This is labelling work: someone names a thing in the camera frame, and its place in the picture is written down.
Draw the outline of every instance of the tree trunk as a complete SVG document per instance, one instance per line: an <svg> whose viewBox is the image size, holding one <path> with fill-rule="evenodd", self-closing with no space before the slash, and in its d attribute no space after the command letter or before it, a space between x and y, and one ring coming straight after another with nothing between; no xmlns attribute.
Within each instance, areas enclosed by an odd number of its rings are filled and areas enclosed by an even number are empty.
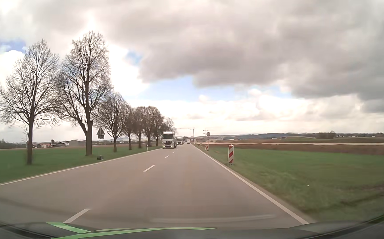
<svg viewBox="0 0 384 239"><path fill-rule="evenodd" d="M114 138L114 153L117 152L117 138Z"/></svg>
<svg viewBox="0 0 384 239"><path fill-rule="evenodd" d="M128 135L128 137L129 137L129 150L131 150L132 149L132 140L130 138L130 134Z"/></svg>
<svg viewBox="0 0 384 239"><path fill-rule="evenodd" d="M148 137L148 147L151 147L151 135L147 135Z"/></svg>
<svg viewBox="0 0 384 239"><path fill-rule="evenodd" d="M142 138L142 135L139 135L139 148L142 148L141 138Z"/></svg>
<svg viewBox="0 0 384 239"><path fill-rule="evenodd" d="M28 132L29 143L27 145L27 165L33 163L33 123L29 124Z"/></svg>
<svg viewBox="0 0 384 239"><path fill-rule="evenodd" d="M92 155L92 127L86 133L86 156Z"/></svg>

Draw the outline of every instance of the truck windshield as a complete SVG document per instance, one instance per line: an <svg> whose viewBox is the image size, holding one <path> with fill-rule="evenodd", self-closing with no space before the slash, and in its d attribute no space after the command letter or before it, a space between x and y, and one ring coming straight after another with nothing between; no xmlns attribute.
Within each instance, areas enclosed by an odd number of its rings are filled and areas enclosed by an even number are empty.
<svg viewBox="0 0 384 239"><path fill-rule="evenodd" d="M172 134L163 134L163 139L173 139Z"/></svg>

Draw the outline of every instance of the white lane marking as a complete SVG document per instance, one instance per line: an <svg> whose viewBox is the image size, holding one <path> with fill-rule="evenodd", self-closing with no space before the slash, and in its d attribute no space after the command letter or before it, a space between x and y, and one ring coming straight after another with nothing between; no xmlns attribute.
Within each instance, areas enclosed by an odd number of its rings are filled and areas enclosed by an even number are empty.
<svg viewBox="0 0 384 239"><path fill-rule="evenodd" d="M155 150L160 150L160 149L162 149L162 148L154 149L154 150L151 150L151 151L145 151L145 152L138 153L138 154L127 155L127 156L124 156L124 157L120 157L120 158L116 158L116 159L111 159L111 160L106 160L106 161L102 161L102 162L86 164L86 165L77 166L77 167L73 167L73 168L66 168L66 169L62 169L62 170L59 170L59 171L54 171L54 172L50 172L50 173L44 173L44 174L40 174L40 175L36 175L36 176L32 176L32 177L23 178L23 179L17 179L15 181L11 181L11 182L4 182L4 183L0 183L0 186L6 185L6 184L11 184L11 183L14 183L14 182L21 182L21 181L28 180L28 179L38 178L38 177L42 177L42 176L46 176L46 175L50 175L50 174L54 174L54 173L60 173L60 172L68 171L68 170L71 170L71 169L82 168L82 167L92 166L92 165L96 165L96 164L100 164L100 163L105 163L105 162L109 162L109 161L112 161L112 160L120 160L120 159L127 158L127 157L130 157L130 156L135 156L135 155L139 155L139 154L145 154L145 153L152 152L152 151L155 151Z"/></svg>
<svg viewBox="0 0 384 239"><path fill-rule="evenodd" d="M79 218L81 215L85 214L89 210L90 209L88 209L88 208L81 210L76 215L73 215L72 217L68 218L64 223L72 223L72 221L76 220L77 218Z"/></svg>
<svg viewBox="0 0 384 239"><path fill-rule="evenodd" d="M146 171L148 171L148 170L152 169L152 167L153 167L153 166L155 166L155 164L154 164L154 165L152 165L151 167L149 167L149 168L145 169L145 170L144 170L144 172L146 172Z"/></svg>
<svg viewBox="0 0 384 239"><path fill-rule="evenodd" d="M260 195L262 195L263 197L267 198L270 202L272 202L273 204L275 204L276 206L278 206L280 209L284 210L286 213L288 213L289 215L291 215L291 217L295 218L297 221L301 222L302 224L308 224L308 222L304 219L302 219L299 215L295 214L293 211L287 209L284 205L280 204L279 202L277 202L275 199L271 198L269 195L267 195L266 193L263 193L260 189L256 188L254 185L252 185L251 183L247 182L245 179L239 177L236 173L234 173L232 170L230 170L228 167L224 166L223 164L221 164L220 162L218 162L217 160L213 159L210 155L204 153L202 150L198 149L201 153L203 153L205 156L209 157L211 160L215 161L218 165L222 166L224 169L226 169L227 171L229 171L231 174L233 174L235 177L239 178L242 182L244 182L245 184L247 184L248 186L250 186L252 189L254 189L257 193L259 193Z"/></svg>

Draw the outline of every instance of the asphalt road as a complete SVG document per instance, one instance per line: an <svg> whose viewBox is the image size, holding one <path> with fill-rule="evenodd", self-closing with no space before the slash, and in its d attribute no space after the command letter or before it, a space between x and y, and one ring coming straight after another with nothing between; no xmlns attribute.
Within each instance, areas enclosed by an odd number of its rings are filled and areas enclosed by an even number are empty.
<svg viewBox="0 0 384 239"><path fill-rule="evenodd" d="M301 225L192 144L0 186L0 221L67 220L96 228Z"/></svg>

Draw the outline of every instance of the truck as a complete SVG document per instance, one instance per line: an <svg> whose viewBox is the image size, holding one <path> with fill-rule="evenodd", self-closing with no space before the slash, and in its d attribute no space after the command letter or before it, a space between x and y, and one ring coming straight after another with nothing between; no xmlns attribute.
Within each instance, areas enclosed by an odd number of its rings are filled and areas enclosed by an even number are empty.
<svg viewBox="0 0 384 239"><path fill-rule="evenodd" d="M172 131L164 131L162 135L163 148L177 148L176 135Z"/></svg>
<svg viewBox="0 0 384 239"><path fill-rule="evenodd" d="M177 144L182 145L183 144L183 137L182 136L177 136Z"/></svg>

